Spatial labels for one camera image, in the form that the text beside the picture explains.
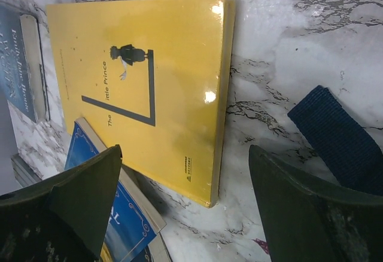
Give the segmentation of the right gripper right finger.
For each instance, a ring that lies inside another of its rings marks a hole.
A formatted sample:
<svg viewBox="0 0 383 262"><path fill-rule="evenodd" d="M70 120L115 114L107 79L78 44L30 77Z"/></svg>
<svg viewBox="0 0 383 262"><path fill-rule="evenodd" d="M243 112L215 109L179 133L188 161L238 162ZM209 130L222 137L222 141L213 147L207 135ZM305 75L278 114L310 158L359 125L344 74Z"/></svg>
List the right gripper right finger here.
<svg viewBox="0 0 383 262"><path fill-rule="evenodd" d="M256 145L251 180L272 261L382 261L382 197L302 171Z"/></svg>

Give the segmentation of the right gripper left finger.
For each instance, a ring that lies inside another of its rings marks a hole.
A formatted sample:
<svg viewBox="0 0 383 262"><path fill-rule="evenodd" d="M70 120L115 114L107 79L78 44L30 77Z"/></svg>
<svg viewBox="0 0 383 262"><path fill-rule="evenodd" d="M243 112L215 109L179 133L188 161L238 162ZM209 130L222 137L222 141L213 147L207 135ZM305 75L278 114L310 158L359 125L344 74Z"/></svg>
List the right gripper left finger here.
<svg viewBox="0 0 383 262"><path fill-rule="evenodd" d="M1 196L1 261L98 261L121 148Z"/></svg>

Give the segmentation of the blue landscape book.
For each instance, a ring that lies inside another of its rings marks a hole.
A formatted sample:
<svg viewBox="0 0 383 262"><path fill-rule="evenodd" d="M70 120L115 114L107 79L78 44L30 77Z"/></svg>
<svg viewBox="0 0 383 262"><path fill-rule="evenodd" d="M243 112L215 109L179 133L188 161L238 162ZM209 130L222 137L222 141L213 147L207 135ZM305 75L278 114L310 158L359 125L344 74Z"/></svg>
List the blue landscape book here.
<svg viewBox="0 0 383 262"><path fill-rule="evenodd" d="M65 170L72 169L106 150L105 144L85 118L75 120ZM166 223L136 184L132 170L121 167L119 181L105 239L121 239L130 243L131 250L146 247L165 227Z"/></svg>

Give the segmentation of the navy blue student backpack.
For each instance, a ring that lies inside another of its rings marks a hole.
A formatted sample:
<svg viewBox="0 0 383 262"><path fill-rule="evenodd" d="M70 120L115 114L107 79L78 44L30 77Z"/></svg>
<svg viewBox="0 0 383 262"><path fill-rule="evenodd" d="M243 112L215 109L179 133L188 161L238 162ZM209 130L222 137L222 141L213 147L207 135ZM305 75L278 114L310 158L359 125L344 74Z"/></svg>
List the navy blue student backpack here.
<svg viewBox="0 0 383 262"><path fill-rule="evenodd" d="M328 88L316 86L288 117L340 185L382 195L382 151Z"/></svg>

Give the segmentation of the dark fantasy book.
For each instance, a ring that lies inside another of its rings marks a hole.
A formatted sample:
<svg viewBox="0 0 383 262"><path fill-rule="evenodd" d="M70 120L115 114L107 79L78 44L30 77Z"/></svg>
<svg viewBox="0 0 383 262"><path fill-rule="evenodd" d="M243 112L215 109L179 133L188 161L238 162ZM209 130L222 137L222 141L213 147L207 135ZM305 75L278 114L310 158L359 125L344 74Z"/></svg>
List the dark fantasy book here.
<svg viewBox="0 0 383 262"><path fill-rule="evenodd" d="M1 2L1 89L34 123L50 119L37 18Z"/></svg>

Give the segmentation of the yellow notebook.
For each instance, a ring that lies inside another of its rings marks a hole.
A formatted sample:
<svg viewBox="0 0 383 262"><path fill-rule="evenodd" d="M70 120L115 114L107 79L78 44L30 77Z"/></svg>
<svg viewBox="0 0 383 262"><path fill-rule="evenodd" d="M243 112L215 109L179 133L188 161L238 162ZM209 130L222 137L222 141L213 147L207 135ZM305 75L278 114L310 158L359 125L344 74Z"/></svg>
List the yellow notebook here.
<svg viewBox="0 0 383 262"><path fill-rule="evenodd" d="M235 0L48 5L67 129L85 118L126 166L213 207L235 11Z"/></svg>

